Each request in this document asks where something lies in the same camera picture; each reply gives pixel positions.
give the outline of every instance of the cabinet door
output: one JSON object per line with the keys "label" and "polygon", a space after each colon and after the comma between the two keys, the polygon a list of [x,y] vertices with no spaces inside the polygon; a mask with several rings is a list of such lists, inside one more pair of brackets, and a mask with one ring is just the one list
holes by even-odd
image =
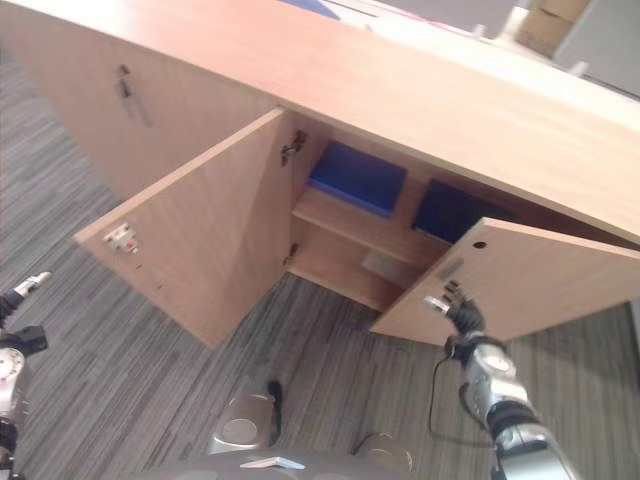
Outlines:
{"label": "cabinet door", "polygon": [[275,106],[192,65],[6,3],[0,35],[121,198]]}
{"label": "cabinet door", "polygon": [[484,218],[400,297],[374,332],[442,345],[450,321],[427,307],[449,281],[473,298],[487,332],[510,339],[640,295],[640,252]]}
{"label": "cabinet door", "polygon": [[[76,241],[209,347],[284,272],[293,122],[274,109],[76,234]],[[138,251],[105,242],[128,225]]]}

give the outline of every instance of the gray carpet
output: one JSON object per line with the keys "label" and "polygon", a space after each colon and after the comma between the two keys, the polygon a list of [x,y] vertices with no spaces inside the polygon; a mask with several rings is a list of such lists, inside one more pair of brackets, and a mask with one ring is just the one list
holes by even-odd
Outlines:
{"label": "gray carpet", "polygon": [[[78,248],[71,235],[117,202],[22,70],[0,65],[0,287],[55,277],[15,315],[45,326],[17,463],[30,480],[111,479],[201,455],[226,402],[278,377],[285,446],[346,452],[392,433],[425,479],[486,479],[491,452],[426,430],[439,349],[368,334],[375,313],[288,276],[212,352]],[[621,306],[511,345],[522,380],[584,478],[640,478],[638,358]],[[436,426],[483,438],[446,367]]]}

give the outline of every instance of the wooden cabinet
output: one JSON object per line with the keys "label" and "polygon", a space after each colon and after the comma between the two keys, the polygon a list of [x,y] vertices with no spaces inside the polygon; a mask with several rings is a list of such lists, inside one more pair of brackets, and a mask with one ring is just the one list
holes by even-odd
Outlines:
{"label": "wooden cabinet", "polygon": [[[433,343],[451,330],[423,299],[451,280],[499,338],[640,296],[640,130],[578,79],[502,81],[279,2],[116,4],[0,0],[0,34],[128,198],[76,239],[206,345],[287,270]],[[391,218],[307,186],[329,139],[407,170]],[[412,230],[434,179],[519,224]]]}
{"label": "wooden cabinet", "polygon": [[[303,131],[293,157],[283,149]],[[391,218],[306,186],[330,139],[375,151],[409,172]],[[483,219],[455,245],[417,232],[429,182],[447,182],[518,212],[530,225]],[[136,253],[107,237],[127,225]],[[133,196],[76,240],[210,347],[289,272],[383,312],[373,331],[441,344],[452,328],[428,308],[458,282],[489,332],[509,339],[638,294],[640,252],[531,202],[276,108]]]}
{"label": "wooden cabinet", "polygon": [[21,9],[3,15],[9,51],[121,198],[275,106],[267,95],[95,31]]}

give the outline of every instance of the cabinet handle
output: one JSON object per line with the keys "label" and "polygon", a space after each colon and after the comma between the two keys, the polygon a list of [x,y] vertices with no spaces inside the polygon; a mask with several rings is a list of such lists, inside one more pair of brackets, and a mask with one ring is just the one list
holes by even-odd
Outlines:
{"label": "cabinet handle", "polygon": [[144,108],[140,100],[140,96],[136,95],[132,86],[131,86],[131,71],[126,65],[120,65],[118,67],[118,81],[116,82],[116,94],[122,103],[127,115],[132,120],[136,120],[137,117],[140,118],[142,123],[147,126],[153,126],[149,115],[147,115],[147,111]]}

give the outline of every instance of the cabinet shelf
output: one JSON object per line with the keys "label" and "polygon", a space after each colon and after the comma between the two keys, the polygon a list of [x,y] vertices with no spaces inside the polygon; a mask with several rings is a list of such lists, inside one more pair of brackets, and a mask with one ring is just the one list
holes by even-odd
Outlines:
{"label": "cabinet shelf", "polygon": [[418,267],[428,267],[450,245],[411,228],[426,185],[407,178],[391,218],[383,218],[313,187],[307,187],[293,215],[360,245]]}
{"label": "cabinet shelf", "polygon": [[369,250],[324,228],[298,220],[299,246],[289,272],[334,290],[378,311],[400,297],[403,289],[365,268]]}

